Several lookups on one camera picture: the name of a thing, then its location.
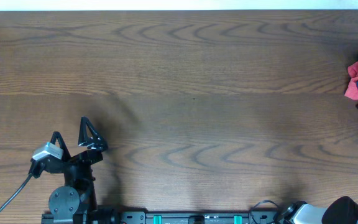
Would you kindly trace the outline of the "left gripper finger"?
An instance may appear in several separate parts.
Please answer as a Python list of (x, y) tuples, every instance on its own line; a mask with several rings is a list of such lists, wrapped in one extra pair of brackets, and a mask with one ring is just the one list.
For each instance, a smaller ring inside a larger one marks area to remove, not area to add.
[(86, 116), (82, 116), (80, 120), (78, 145), (100, 152), (108, 150), (107, 141), (100, 135)]
[(50, 142), (52, 144), (58, 143), (59, 148), (63, 150), (62, 161), (68, 161), (71, 158), (63, 137), (58, 131), (53, 132)]

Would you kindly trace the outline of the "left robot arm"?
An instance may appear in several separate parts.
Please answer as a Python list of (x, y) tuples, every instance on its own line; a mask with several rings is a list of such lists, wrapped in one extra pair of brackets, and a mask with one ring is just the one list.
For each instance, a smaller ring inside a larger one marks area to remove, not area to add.
[(86, 150), (71, 156), (62, 135), (55, 131), (32, 155), (31, 177), (39, 178), (43, 172), (64, 175), (64, 185), (50, 195), (49, 212), (42, 215), (42, 223), (119, 223), (115, 209), (97, 204), (91, 166), (103, 160), (108, 144), (85, 116), (80, 121), (78, 145)]

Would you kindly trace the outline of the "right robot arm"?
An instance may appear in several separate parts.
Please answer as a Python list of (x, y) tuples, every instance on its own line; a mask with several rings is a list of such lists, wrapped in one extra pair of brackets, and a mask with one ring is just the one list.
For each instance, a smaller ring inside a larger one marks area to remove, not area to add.
[(348, 196), (340, 197), (327, 208), (297, 201), (277, 215), (274, 223), (358, 224), (358, 203)]

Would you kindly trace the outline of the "red garment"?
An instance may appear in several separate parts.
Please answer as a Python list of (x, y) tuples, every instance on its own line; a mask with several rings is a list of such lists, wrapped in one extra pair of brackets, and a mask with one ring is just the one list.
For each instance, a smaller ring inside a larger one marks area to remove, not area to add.
[(358, 100), (358, 61), (353, 63), (347, 68), (347, 72), (349, 75), (349, 83), (347, 89), (344, 93), (345, 97), (348, 97), (352, 100)]

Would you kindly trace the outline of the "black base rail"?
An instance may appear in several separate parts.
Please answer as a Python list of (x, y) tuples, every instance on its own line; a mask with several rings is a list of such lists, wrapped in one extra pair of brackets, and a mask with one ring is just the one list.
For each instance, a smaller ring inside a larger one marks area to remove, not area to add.
[(122, 224), (268, 224), (276, 223), (276, 212), (248, 213), (156, 213), (123, 212), (120, 217), (103, 218), (83, 222), (75, 217), (73, 223), (122, 223)]

